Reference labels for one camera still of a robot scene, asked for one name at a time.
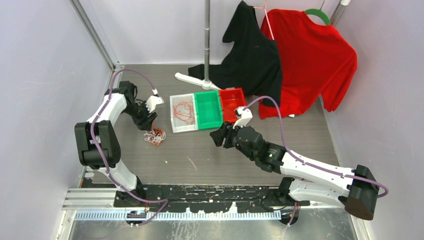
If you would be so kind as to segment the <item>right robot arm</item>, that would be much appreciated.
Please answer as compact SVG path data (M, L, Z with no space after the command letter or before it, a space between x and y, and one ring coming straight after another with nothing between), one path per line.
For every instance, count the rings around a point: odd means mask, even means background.
M209 135L216 147L235 148L261 170L283 175L277 192L281 204L321 202L363 220L374 219L380 186L368 167L359 164L352 169L313 160L264 140L251 126L224 122Z

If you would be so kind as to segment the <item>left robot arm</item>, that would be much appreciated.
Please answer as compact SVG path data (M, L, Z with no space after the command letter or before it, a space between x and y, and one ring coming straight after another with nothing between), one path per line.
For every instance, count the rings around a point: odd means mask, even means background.
M80 163L103 173L117 188L117 195L133 206L141 206L146 193L139 177L122 161L121 146L114 125L121 114L127 114L141 131L150 131L157 118L156 106L163 104L156 88L147 100L137 98L138 88L129 81L104 94L101 106L85 122L74 127Z

